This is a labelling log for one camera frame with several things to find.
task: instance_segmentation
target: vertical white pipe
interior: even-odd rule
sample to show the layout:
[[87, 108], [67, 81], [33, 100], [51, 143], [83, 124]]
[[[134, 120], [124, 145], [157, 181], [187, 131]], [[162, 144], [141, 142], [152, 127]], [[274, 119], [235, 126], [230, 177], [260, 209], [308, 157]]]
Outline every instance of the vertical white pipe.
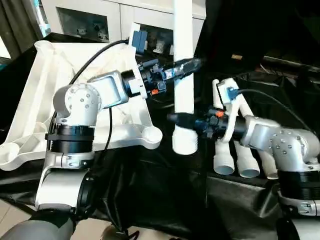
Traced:
[[[174, 0], [173, 28], [174, 61], [193, 57], [192, 0]], [[194, 75], [174, 82], [174, 111], [194, 113]], [[190, 155], [198, 149], [195, 131], [175, 126], [172, 148], [180, 155]]]

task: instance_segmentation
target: white pipe elbow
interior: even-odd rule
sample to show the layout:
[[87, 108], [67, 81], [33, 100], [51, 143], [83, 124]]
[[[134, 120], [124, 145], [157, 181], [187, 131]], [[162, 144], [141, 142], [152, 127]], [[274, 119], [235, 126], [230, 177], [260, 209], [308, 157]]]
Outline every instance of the white pipe elbow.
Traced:
[[230, 175], [235, 171], [234, 159], [230, 154], [229, 143], [216, 141], [213, 169], [217, 174]]

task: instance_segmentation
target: white plastic piece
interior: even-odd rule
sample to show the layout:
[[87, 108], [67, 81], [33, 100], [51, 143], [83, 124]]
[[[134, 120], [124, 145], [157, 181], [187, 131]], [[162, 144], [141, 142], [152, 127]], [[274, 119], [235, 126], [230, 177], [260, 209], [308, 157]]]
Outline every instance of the white plastic piece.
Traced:
[[[240, 94], [237, 98], [239, 98], [240, 100], [240, 112], [242, 116], [246, 116], [246, 115], [253, 116], [254, 113], [249, 107], [249, 104], [247, 103], [245, 97], [242, 94]], [[260, 159], [262, 162], [262, 168], [267, 179], [270, 179], [270, 180], [278, 179], [278, 170], [276, 167], [276, 161], [274, 157], [265, 151], [258, 151], [258, 154], [260, 156]]]
[[[192, 0], [174, 0], [174, 61], [193, 57]], [[194, 75], [174, 82], [174, 111], [194, 113]], [[190, 155], [198, 149], [198, 136], [193, 130], [175, 126], [172, 148], [180, 155]]]
[[241, 146], [238, 141], [234, 141], [234, 146], [239, 175], [243, 178], [255, 178], [259, 176], [260, 168], [257, 160], [252, 156], [250, 148]]
[[235, 163], [230, 154], [229, 143], [221, 142], [219, 140], [215, 142], [213, 169], [217, 174], [220, 175], [230, 175], [234, 173]]
[[[55, 92], [68, 85], [82, 65], [105, 45], [48, 41], [35, 44], [38, 50], [36, 58], [5, 143], [0, 146], [0, 156], [3, 156], [0, 157], [0, 169], [11, 171], [27, 161], [45, 157], [45, 133], [54, 112]], [[76, 82], [85, 83], [99, 74], [114, 70], [123, 72], [132, 68], [139, 71], [135, 62], [135, 48], [120, 44], [97, 57]], [[155, 149], [160, 145], [162, 133], [153, 126], [147, 103], [142, 96], [133, 97], [128, 103], [113, 107], [112, 118], [113, 131], [109, 149], [135, 145]], [[93, 142], [95, 151], [104, 149], [109, 129], [109, 110], [105, 109], [97, 116]]]
[[258, 154], [260, 156], [262, 169], [266, 178], [270, 180], [278, 179], [278, 171], [274, 157], [265, 151], [258, 151]]
[[[212, 81], [213, 106], [223, 109], [223, 105], [219, 98], [217, 84], [218, 79]], [[213, 157], [213, 169], [217, 174], [230, 175], [235, 171], [234, 159], [230, 154], [228, 142], [215, 142], [215, 156]]]
[[218, 90], [221, 96], [221, 101], [224, 105], [231, 104], [232, 99], [229, 98], [228, 95], [228, 88], [238, 89], [237, 83], [234, 81], [233, 78], [227, 78], [221, 81], [221, 83], [218, 84]]
[[231, 102], [231, 106], [229, 106], [228, 108], [229, 109], [228, 125], [226, 127], [224, 136], [221, 138], [221, 142], [223, 143], [228, 143], [231, 140], [232, 135], [234, 134], [239, 106], [240, 106], [240, 101], [238, 98], [236, 98]]

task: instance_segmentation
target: white cabinet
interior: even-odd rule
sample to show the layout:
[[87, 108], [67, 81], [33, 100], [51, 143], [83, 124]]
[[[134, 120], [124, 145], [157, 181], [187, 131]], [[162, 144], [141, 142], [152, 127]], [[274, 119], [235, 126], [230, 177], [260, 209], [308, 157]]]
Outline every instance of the white cabinet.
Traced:
[[[127, 39], [133, 23], [141, 25], [152, 39], [173, 47], [173, 0], [42, 0], [51, 31], [111, 43]], [[206, 0], [193, 0], [193, 50], [206, 18]]]
[[120, 4], [105, 0], [42, 0], [51, 31], [114, 42], [121, 39]]
[[[156, 27], [161, 29], [174, 29], [174, 15], [171, 13], [150, 10], [141, 7], [120, 5], [121, 12], [121, 35], [122, 39], [129, 37], [132, 23], [141, 24], [146, 28]], [[204, 20], [193, 18], [193, 51], [197, 47]]]

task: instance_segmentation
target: curtain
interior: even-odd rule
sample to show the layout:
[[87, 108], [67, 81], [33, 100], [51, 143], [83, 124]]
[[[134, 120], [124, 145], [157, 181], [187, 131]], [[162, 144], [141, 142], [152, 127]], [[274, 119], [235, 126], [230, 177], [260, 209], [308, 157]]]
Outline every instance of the curtain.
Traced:
[[0, 36], [11, 59], [43, 38], [32, 0], [0, 0]]

